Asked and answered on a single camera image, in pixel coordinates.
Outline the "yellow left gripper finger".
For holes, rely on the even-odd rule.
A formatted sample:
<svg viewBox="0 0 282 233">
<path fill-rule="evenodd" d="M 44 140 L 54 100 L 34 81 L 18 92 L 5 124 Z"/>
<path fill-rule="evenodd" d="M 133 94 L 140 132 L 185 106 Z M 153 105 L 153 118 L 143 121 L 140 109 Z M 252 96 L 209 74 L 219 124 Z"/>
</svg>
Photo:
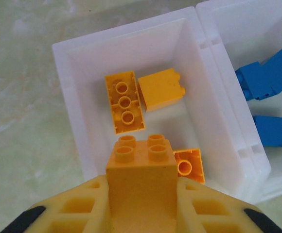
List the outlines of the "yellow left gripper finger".
<svg viewBox="0 0 282 233">
<path fill-rule="evenodd" d="M 42 200 L 8 224 L 4 233 L 109 233 L 108 183 L 100 175 Z"/>
</svg>

